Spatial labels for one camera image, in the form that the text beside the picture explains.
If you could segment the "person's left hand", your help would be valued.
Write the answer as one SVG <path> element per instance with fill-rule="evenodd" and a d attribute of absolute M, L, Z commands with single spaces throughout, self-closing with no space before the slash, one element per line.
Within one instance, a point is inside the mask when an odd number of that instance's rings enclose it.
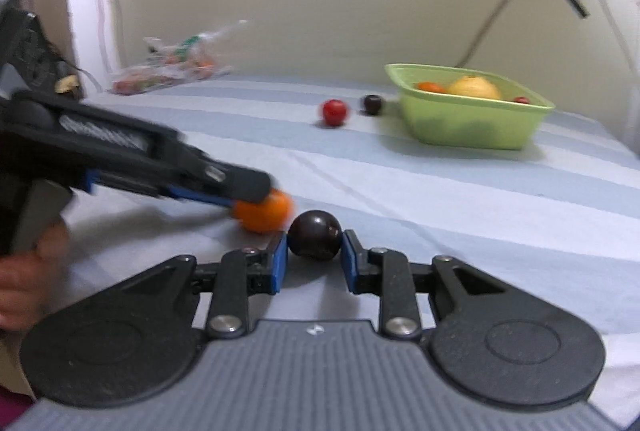
<path fill-rule="evenodd" d="M 1 258 L 1 329 L 24 333 L 47 312 L 63 276 L 70 233 L 59 217 L 40 236 L 35 248 Z"/>

